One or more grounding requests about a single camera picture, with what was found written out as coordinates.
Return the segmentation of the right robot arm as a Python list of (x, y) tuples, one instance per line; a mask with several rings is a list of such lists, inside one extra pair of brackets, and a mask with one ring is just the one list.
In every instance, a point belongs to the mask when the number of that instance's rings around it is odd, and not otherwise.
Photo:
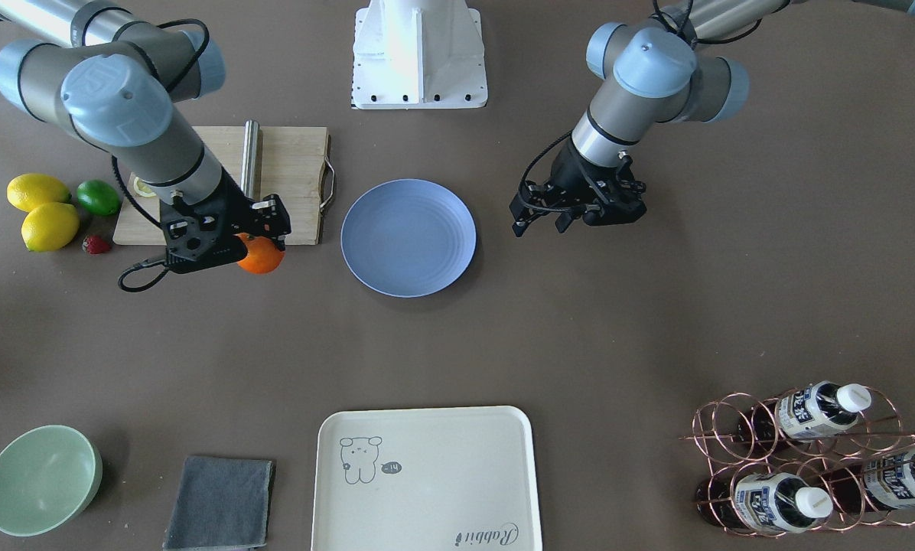
[(150, 186), (171, 271), (242, 260), (242, 234), (284, 249), (291, 227), (282, 199), (249, 199), (177, 109), (226, 79), (205, 28), (157, 27), (110, 1), (0, 1), (0, 21), (37, 35), (0, 51), (2, 96)]

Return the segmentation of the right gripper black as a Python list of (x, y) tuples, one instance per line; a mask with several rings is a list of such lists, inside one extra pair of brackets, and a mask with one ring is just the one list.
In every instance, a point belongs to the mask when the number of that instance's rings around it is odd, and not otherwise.
[(175, 198), (171, 204), (160, 203), (159, 213), (166, 240), (164, 267), (175, 273), (243, 259), (246, 247), (238, 233), (268, 237), (279, 251), (286, 251), (285, 237), (291, 233), (290, 216), (278, 194), (252, 201), (227, 172), (210, 197), (195, 205)]

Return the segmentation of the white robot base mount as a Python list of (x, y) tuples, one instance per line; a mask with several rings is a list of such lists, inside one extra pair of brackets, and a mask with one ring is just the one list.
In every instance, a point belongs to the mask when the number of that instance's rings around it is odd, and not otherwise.
[(355, 14), (355, 109), (474, 109), (489, 97), (481, 15), (464, 1), (371, 1)]

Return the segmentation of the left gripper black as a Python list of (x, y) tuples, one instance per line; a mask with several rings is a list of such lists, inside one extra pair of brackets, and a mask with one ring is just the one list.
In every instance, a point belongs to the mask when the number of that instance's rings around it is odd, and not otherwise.
[[(567, 143), (553, 160), (549, 178), (542, 184), (528, 179), (535, 164), (562, 141)], [(522, 237), (531, 223), (548, 215), (558, 216), (558, 233), (566, 233), (576, 220), (591, 227), (635, 223), (646, 213), (646, 185), (633, 176), (633, 159), (626, 152), (619, 160), (615, 168), (597, 166), (580, 155), (570, 136), (558, 137), (522, 174), (522, 202), (510, 203), (513, 233)]]

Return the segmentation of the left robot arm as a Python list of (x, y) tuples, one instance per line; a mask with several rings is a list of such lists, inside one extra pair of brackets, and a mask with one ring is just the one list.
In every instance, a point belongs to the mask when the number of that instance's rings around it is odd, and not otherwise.
[(560, 233), (636, 223), (646, 213), (646, 185), (632, 170), (631, 149), (657, 123), (724, 121), (747, 101), (749, 74), (736, 60), (699, 55), (698, 47), (740, 41), (787, 1), (674, 1), (651, 4), (638, 24), (605, 22), (584, 59), (601, 86), (579, 121), (546, 151), (549, 176), (524, 172), (510, 201), (517, 237), (542, 217)]

